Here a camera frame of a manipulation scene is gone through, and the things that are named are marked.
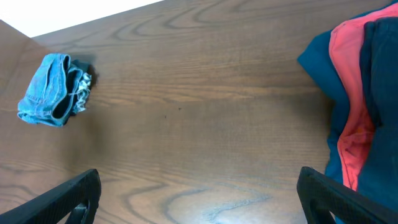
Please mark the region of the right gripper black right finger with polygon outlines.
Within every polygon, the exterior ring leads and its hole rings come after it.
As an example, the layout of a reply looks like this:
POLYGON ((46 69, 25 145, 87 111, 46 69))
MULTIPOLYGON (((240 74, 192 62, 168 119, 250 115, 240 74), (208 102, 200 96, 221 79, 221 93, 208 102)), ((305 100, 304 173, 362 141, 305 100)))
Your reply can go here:
POLYGON ((397 212, 380 205, 311 167, 302 167, 297 193, 310 224, 397 223, 397 212))

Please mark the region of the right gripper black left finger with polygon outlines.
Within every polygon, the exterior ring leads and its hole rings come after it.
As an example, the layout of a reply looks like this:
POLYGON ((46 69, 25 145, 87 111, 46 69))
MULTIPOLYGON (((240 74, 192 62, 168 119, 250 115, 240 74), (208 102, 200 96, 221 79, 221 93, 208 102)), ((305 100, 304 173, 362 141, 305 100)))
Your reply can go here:
POLYGON ((1 214, 1 223, 94 222, 101 196, 101 181, 96 169, 58 185, 32 200, 1 214))

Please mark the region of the light blue denim jeans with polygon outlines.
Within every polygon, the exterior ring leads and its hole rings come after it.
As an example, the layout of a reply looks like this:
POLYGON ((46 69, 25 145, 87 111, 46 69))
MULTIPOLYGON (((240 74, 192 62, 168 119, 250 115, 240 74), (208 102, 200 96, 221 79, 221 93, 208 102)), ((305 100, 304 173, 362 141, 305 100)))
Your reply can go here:
POLYGON ((18 103, 17 116, 30 124, 62 127, 85 110, 90 95, 90 65, 68 54, 48 54, 18 103))

